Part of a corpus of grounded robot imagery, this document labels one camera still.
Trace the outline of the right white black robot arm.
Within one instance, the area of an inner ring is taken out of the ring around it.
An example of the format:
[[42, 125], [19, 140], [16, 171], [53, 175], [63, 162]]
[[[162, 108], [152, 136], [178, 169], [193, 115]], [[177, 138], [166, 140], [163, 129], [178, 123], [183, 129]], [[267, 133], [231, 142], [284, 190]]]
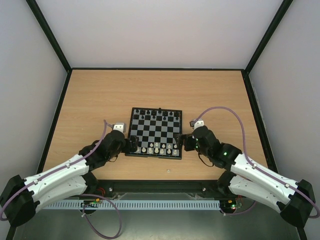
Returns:
[[241, 195], [275, 210], [289, 224], [303, 228], [315, 204], [312, 185], [286, 178], [257, 163], [239, 148], [220, 142], [205, 125], [190, 134], [174, 134], [179, 147], [197, 151], [213, 166], [224, 169], [216, 182], [224, 196]]

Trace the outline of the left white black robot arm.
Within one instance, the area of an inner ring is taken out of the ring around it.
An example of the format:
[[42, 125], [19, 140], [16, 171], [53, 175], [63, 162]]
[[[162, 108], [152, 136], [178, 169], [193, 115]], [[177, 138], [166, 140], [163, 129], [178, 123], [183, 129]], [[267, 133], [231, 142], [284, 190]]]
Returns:
[[138, 140], [136, 136], [125, 138], [121, 131], [112, 130], [47, 171], [26, 178], [13, 176], [0, 195], [1, 221], [18, 227], [50, 204], [72, 196], [94, 194], [98, 180], [93, 170], [121, 153], [135, 152]]

